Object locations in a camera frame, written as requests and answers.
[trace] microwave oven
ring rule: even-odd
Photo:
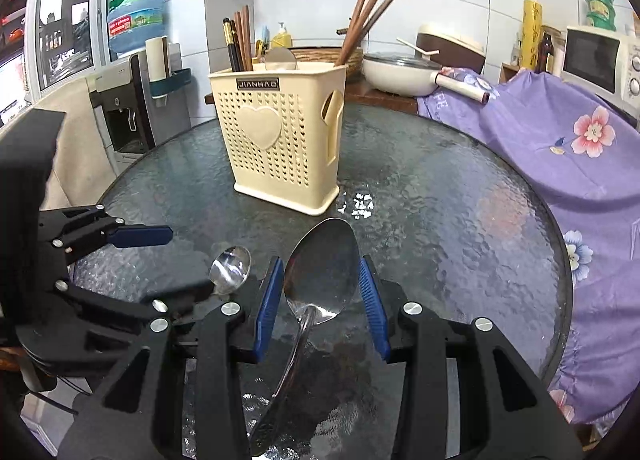
[[[562,80],[640,117],[640,39],[592,26],[568,26]]]

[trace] pot handle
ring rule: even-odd
[[[480,90],[475,86],[461,83],[460,81],[456,81],[455,79],[442,74],[437,74],[435,81],[438,86],[457,92],[465,97],[478,101],[481,104],[487,104],[489,102],[489,93],[484,90]]]

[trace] cable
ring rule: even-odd
[[[83,390],[80,386],[76,386],[74,383],[72,383],[69,379],[67,379],[66,377],[58,377],[62,382],[64,382],[68,387],[70,387],[73,390],[76,390],[76,392],[78,393],[82,393],[83,395],[91,395],[91,393],[89,393],[87,390]]]
[[[49,398],[47,395],[43,395],[42,393],[34,392],[33,390],[29,390],[29,393],[31,393],[31,395],[39,398],[40,400],[43,400],[47,404],[52,405],[54,408],[58,408],[59,410],[66,411],[67,413],[71,413],[72,415],[77,415],[78,414],[78,412],[76,410],[72,410],[71,408],[68,408],[64,404],[60,404],[59,402],[56,402],[52,398]]]

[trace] heart shape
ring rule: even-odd
[[[282,120],[277,111],[268,106],[240,106],[236,119],[244,134],[261,150],[268,150],[280,136]]]

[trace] yellow roll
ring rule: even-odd
[[[542,39],[542,5],[533,0],[524,0],[522,21],[522,47],[520,67],[535,70],[538,63],[538,46]]]

